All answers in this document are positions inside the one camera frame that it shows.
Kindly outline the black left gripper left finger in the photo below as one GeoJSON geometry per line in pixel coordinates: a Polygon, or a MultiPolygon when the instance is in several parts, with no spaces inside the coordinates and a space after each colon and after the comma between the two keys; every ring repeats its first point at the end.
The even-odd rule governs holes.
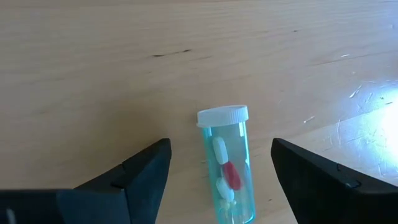
{"type": "Polygon", "coordinates": [[[109,171],[57,194],[65,223],[155,223],[172,157],[160,139],[109,171]]]}

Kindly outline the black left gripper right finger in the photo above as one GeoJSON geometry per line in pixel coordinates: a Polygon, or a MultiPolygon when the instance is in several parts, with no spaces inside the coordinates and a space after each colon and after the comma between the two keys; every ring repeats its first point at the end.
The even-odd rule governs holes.
{"type": "Polygon", "coordinates": [[[397,223],[397,187],[281,138],[271,146],[298,223],[397,223]]]}

